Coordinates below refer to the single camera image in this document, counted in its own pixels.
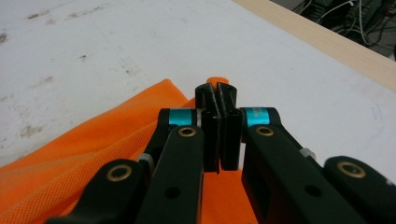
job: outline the screw hole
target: screw hole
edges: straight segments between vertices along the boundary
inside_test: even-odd
[[[270,128],[266,128],[266,127],[258,127],[256,129],[256,133],[263,135],[263,136],[271,136],[274,134],[274,131]]]
[[[183,137],[191,137],[194,136],[197,132],[193,128],[181,128],[178,130],[178,134]]]
[[[340,161],[337,164],[337,168],[344,174],[355,178],[363,178],[366,176],[366,172],[359,167],[357,164],[349,161]]]
[[[305,192],[307,192],[309,195],[313,197],[320,197],[322,195],[321,190],[315,186],[308,185],[305,186]]]
[[[112,167],[108,172],[107,172],[107,179],[112,182],[118,182],[121,180],[124,180],[128,178],[132,173],[132,168],[131,166],[127,164],[121,164]]]
[[[167,199],[176,199],[180,195],[180,190],[176,187],[171,187],[165,190],[164,195]]]

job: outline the orange cloth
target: orange cloth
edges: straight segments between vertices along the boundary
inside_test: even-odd
[[[43,223],[68,214],[98,169],[136,160],[161,108],[193,106],[164,80],[90,119],[34,153],[0,168],[0,223]],[[241,172],[205,174],[202,223],[256,223]]]

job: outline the white table surface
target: white table surface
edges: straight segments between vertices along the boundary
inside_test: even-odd
[[[232,1],[3,0],[1,35],[0,165],[164,78],[191,98],[224,76],[320,164],[346,155],[396,181],[395,92]]]

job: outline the blue accent band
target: blue accent band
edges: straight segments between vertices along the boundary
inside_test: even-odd
[[[184,108],[170,109],[169,125],[176,125],[176,126],[192,125],[192,110],[184,109]]]
[[[247,112],[247,127],[255,124],[269,124],[270,116],[265,107],[246,107]]]

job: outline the robotic arm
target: robotic arm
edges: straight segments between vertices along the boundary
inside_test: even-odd
[[[237,170],[259,223],[396,223],[396,187],[367,164],[324,167],[271,107],[235,107],[236,88],[195,89],[195,109],[162,109],[138,161],[104,165],[60,223],[200,223],[204,172]]]

